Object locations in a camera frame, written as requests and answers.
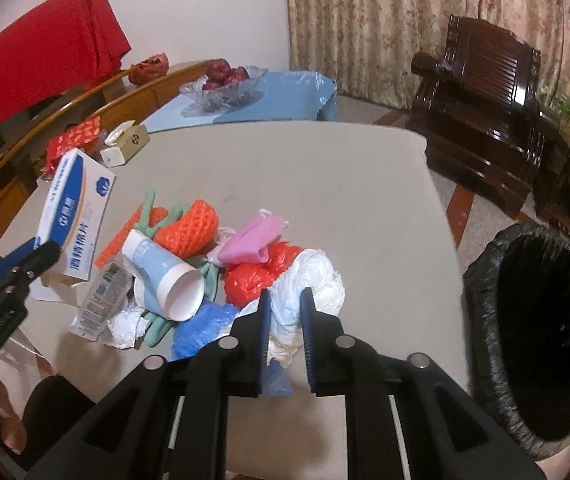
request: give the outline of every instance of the light blue tablecloth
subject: light blue tablecloth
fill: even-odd
[[[335,121],[336,83],[318,72],[268,72],[255,98],[225,112],[207,113],[178,95],[142,121],[149,133],[212,123],[241,121]]]

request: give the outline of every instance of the medical cotton pad box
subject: medical cotton pad box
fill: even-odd
[[[114,184],[114,174],[81,150],[60,160],[49,185],[36,232],[38,247],[47,240],[60,246],[60,259],[52,272],[88,280],[102,215]]]

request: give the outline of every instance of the white plastic bag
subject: white plastic bag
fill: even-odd
[[[300,327],[300,293],[311,287],[319,312],[338,316],[345,301],[345,287],[341,275],[323,251],[305,249],[269,287],[271,294],[270,343],[267,362],[276,359],[287,368],[297,350],[303,345]],[[258,299],[251,301],[239,316],[256,312]],[[228,335],[231,327],[223,329]]]

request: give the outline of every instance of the dark wooden chair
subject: dark wooden chair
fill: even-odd
[[[532,190],[545,133],[558,119],[536,99],[540,52],[509,30],[450,16],[445,53],[419,52],[423,79],[407,127],[428,165],[516,218]]]

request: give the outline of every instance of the small cardboard box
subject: small cardboard box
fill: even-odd
[[[120,129],[121,124],[105,139],[107,148],[100,150],[102,161],[108,168],[122,166],[149,142],[147,128],[142,124]]]
[[[43,207],[35,247],[47,240],[60,246],[52,272],[88,280],[98,231],[114,174],[75,148],[62,156]]]

